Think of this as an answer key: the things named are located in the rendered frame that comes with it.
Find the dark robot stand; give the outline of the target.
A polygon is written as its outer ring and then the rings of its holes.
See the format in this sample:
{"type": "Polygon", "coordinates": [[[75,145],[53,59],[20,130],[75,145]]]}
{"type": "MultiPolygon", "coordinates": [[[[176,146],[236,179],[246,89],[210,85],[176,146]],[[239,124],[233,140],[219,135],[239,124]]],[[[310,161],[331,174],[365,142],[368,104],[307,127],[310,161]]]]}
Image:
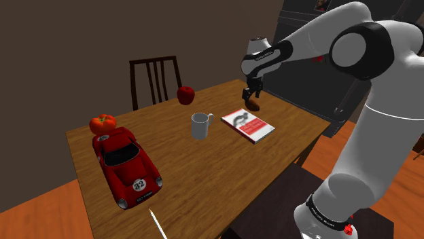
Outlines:
{"type": "MultiPolygon", "coordinates": [[[[301,239],[294,209],[323,182],[290,164],[230,225],[221,239],[301,239]]],[[[394,239],[394,223],[370,208],[353,215],[359,239],[394,239]]]]}

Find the white mug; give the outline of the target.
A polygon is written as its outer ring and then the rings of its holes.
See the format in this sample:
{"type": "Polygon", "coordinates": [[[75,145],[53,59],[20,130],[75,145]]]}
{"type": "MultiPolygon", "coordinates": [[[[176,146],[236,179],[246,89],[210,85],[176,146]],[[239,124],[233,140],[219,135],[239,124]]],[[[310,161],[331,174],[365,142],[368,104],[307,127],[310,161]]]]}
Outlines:
{"type": "Polygon", "coordinates": [[[208,135],[208,129],[213,121],[212,113],[195,113],[191,117],[192,121],[192,137],[197,140],[203,140],[208,135]]]}

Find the thin white stick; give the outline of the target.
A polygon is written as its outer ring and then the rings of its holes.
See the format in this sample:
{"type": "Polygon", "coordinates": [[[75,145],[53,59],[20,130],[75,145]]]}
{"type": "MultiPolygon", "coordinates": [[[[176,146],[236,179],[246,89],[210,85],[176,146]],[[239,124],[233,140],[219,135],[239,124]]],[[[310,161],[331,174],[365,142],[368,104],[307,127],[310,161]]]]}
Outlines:
{"type": "Polygon", "coordinates": [[[154,220],[154,223],[156,224],[156,226],[157,226],[158,230],[160,231],[160,233],[161,233],[161,235],[162,235],[163,239],[168,239],[168,238],[167,238],[167,236],[166,236],[166,234],[164,233],[164,231],[163,231],[163,229],[162,229],[162,227],[161,227],[161,225],[160,225],[159,221],[157,220],[157,218],[156,218],[155,214],[153,213],[153,211],[152,211],[150,208],[149,208],[149,213],[150,213],[150,215],[152,216],[152,219],[154,220]]]}

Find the red and white book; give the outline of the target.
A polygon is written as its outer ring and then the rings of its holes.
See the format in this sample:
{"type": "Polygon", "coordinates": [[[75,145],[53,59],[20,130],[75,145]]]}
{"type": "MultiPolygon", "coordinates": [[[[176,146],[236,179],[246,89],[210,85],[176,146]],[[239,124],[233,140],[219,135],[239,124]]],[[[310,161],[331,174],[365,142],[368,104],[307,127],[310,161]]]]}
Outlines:
{"type": "Polygon", "coordinates": [[[274,126],[243,108],[221,117],[221,121],[254,145],[275,130],[274,126]]]}

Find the orange red tomato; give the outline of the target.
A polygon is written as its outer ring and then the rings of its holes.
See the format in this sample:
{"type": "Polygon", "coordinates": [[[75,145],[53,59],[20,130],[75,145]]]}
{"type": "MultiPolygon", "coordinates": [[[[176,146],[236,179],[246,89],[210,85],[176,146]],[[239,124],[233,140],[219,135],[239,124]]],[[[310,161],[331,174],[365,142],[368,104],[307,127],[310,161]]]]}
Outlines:
{"type": "Polygon", "coordinates": [[[90,131],[95,135],[106,134],[116,128],[117,123],[112,115],[101,114],[92,118],[89,123],[90,131]]]}

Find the dark wooden chair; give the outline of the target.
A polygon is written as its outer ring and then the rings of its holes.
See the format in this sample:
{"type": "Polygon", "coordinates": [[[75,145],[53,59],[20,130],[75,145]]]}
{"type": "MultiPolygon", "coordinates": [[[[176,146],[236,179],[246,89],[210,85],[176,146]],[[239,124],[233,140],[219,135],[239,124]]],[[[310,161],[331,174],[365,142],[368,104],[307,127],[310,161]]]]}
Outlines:
{"type": "Polygon", "coordinates": [[[136,85],[136,75],[135,75],[135,66],[136,65],[145,65],[147,71],[147,77],[149,81],[149,88],[152,96],[152,104],[155,105],[157,100],[162,103],[169,99],[167,87],[166,87],[166,76],[164,72],[164,63],[166,61],[171,61],[173,63],[173,69],[175,72],[175,79],[177,81],[178,88],[182,87],[181,76],[179,72],[179,66],[177,63],[176,56],[162,56],[157,58],[146,58],[138,60],[130,60],[130,91],[132,99],[132,109],[136,111],[139,109],[138,99],[137,99],[137,85],[136,85]]]}

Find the red toy race car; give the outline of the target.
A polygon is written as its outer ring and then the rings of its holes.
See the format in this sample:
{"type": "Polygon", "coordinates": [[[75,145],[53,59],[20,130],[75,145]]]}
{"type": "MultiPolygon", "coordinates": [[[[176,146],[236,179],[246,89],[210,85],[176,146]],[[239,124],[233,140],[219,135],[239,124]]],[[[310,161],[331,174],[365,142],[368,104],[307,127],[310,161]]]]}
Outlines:
{"type": "Polygon", "coordinates": [[[162,189],[158,169],[130,130],[119,127],[94,136],[92,146],[120,208],[133,208],[162,189]]]}

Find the wooden table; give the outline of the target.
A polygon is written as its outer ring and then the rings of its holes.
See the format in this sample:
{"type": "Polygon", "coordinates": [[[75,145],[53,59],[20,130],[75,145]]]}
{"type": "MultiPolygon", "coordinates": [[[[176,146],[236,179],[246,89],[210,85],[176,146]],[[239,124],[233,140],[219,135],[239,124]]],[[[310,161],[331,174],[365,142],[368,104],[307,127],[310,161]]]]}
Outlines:
{"type": "Polygon", "coordinates": [[[328,127],[328,123],[268,93],[257,116],[275,127],[257,144],[221,117],[243,107],[239,79],[196,93],[184,106],[175,99],[117,117],[148,154],[162,189],[146,202],[122,210],[113,200],[92,148],[88,127],[67,132],[94,239],[217,239],[232,221],[328,127]],[[192,137],[191,117],[212,113],[203,140],[192,137]]]}

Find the red apple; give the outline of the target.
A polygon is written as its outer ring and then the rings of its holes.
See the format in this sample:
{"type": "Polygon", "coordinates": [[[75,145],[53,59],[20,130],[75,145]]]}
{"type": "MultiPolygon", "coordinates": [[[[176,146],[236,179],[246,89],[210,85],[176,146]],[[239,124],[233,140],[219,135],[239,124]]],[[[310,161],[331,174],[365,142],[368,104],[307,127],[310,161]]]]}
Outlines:
{"type": "Polygon", "coordinates": [[[177,99],[182,105],[190,105],[195,97],[195,91],[189,86],[182,86],[177,91],[177,99]]]}

